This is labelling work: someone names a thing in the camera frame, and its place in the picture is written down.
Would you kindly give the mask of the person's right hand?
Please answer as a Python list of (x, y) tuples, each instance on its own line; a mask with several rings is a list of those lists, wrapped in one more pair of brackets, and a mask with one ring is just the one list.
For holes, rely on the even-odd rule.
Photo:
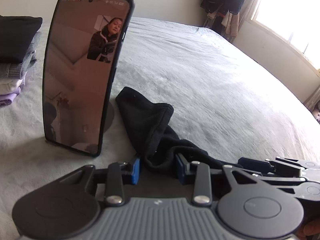
[(306, 224), (302, 224), (296, 232), (296, 236), (301, 240), (306, 240), (308, 236), (320, 233), (320, 218), (314, 219)]

